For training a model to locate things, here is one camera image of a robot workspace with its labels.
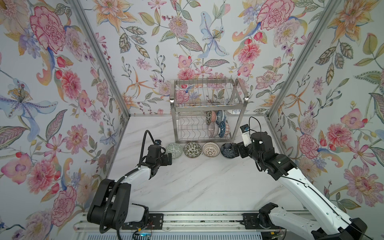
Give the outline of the blue white floral bowl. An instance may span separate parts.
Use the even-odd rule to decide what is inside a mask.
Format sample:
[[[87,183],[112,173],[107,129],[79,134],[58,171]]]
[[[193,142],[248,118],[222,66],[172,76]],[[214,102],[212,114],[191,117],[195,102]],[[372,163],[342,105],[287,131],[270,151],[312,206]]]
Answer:
[[[225,114],[225,111],[223,110],[218,110],[217,113],[216,113],[216,123],[219,125],[222,121],[225,121],[226,120],[226,114]]]

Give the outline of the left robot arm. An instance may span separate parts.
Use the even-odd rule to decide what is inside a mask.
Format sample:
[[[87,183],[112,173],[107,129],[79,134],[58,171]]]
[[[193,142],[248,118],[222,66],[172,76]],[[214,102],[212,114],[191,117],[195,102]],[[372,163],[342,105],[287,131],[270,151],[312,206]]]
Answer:
[[[104,179],[99,184],[87,213],[87,221],[99,226],[100,233],[118,231],[126,224],[146,225],[148,207],[134,204],[131,193],[135,187],[152,179],[160,167],[170,166],[173,155],[160,145],[150,145],[148,154],[138,165],[118,180]]]

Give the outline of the purple striped bowl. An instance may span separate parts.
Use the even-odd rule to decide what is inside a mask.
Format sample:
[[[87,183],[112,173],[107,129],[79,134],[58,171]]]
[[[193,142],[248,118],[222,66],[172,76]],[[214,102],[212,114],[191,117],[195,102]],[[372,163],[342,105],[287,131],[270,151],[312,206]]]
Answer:
[[[211,122],[208,126],[209,138],[215,138],[219,134],[220,127],[216,122]]]

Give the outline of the grey green pattern bowl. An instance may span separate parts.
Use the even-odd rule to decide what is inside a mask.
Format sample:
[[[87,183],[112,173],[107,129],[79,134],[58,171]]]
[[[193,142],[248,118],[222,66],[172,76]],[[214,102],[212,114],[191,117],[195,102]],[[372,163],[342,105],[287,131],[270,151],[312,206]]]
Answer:
[[[171,154],[172,159],[175,160],[183,155],[184,150],[182,145],[178,143],[170,143],[166,146],[166,152],[167,154]]]

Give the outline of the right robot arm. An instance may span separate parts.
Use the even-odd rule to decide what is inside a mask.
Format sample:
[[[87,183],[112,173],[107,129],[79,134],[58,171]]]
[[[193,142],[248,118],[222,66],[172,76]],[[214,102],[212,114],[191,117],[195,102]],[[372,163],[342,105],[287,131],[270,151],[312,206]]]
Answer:
[[[350,218],[323,196],[288,156],[277,154],[268,133],[251,130],[248,125],[242,126],[241,132],[243,141],[234,145],[235,155],[253,159],[259,172],[287,188],[315,218],[311,221],[268,203],[252,223],[262,229],[281,227],[306,240],[361,240],[366,236],[366,223]]]

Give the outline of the blue triangle pattern bowl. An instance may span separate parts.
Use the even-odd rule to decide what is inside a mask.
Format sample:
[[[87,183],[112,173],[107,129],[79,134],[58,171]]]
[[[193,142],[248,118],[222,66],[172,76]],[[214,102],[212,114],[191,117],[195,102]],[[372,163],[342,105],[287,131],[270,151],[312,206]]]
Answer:
[[[222,121],[221,123],[219,123],[219,128],[220,128],[220,132],[219,132],[220,138],[226,138],[231,132],[230,125],[227,121],[225,122]]]

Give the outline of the green leaf pattern bowl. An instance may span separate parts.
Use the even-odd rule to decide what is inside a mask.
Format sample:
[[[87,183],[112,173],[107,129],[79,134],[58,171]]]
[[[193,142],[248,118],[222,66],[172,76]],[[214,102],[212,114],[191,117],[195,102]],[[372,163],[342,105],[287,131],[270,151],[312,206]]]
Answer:
[[[211,123],[215,123],[217,120],[216,111],[207,111],[206,112],[206,124],[210,125]]]

